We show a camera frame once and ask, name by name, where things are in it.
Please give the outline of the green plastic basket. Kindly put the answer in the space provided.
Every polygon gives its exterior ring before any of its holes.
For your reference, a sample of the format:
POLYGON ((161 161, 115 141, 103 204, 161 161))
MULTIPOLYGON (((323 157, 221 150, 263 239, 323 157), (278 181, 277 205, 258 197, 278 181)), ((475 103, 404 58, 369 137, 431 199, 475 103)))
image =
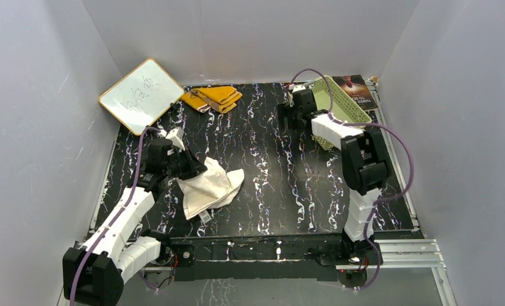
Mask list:
MULTIPOLYGON (((336 119, 348 122, 372 122, 366 112, 332 77, 326 76, 326 79, 333 91, 334 104, 332 112, 336 119)), ((330 107, 329 90, 326 82, 321 77, 306 83, 304 86, 312 91, 318 109, 328 109, 330 107)))

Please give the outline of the wood framed whiteboard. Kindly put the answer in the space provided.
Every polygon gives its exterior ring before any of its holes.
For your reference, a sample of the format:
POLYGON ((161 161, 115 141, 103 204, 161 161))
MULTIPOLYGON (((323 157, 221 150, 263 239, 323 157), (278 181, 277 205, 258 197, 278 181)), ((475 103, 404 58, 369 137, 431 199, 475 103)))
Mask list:
POLYGON ((148 58, 105 91, 98 102, 139 136, 183 94, 182 86, 153 58, 148 58))

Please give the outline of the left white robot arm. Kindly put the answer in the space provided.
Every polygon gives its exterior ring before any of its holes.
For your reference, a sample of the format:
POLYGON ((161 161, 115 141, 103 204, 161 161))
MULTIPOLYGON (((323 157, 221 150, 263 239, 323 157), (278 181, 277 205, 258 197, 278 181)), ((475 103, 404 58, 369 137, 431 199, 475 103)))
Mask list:
POLYGON ((110 215, 62 258, 63 294, 70 305, 116 305, 124 285, 146 264, 169 263, 173 249, 167 235, 148 230, 134 243, 128 240, 169 180, 195 178, 206 169, 177 136, 140 147, 132 181, 110 215))

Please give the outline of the white towel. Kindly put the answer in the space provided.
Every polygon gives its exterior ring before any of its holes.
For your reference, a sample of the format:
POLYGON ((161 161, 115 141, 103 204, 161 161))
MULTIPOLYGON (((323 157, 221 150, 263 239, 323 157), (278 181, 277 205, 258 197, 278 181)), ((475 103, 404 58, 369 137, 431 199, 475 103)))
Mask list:
POLYGON ((245 179, 243 169, 226 171, 217 160, 206 157, 207 171, 187 180, 178 179, 183 193, 186 220, 202 215, 208 209, 229 205, 237 196, 245 179))

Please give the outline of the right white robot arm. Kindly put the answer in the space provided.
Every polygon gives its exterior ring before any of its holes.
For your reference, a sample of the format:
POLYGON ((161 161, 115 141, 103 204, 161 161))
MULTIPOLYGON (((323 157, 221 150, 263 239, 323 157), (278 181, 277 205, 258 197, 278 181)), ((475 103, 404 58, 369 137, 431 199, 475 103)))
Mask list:
POLYGON ((348 217, 339 250, 332 253, 332 259, 357 264, 372 252, 381 265, 372 219, 381 188, 390 175, 388 158, 381 150, 382 133, 378 128, 360 129, 336 119, 332 112, 319 108, 312 90, 303 85, 292 85, 290 89, 289 101, 277 106, 281 126, 310 132, 339 149, 343 178, 349 187, 348 217))

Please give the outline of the orange towel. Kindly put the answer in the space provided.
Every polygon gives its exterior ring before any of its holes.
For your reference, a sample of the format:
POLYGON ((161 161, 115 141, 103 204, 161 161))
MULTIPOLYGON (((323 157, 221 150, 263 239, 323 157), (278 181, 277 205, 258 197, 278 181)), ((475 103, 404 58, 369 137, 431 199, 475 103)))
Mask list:
POLYGON ((197 112, 205 113, 214 110, 225 114, 237 106, 242 93, 232 86, 193 88, 183 94, 180 100, 197 112))

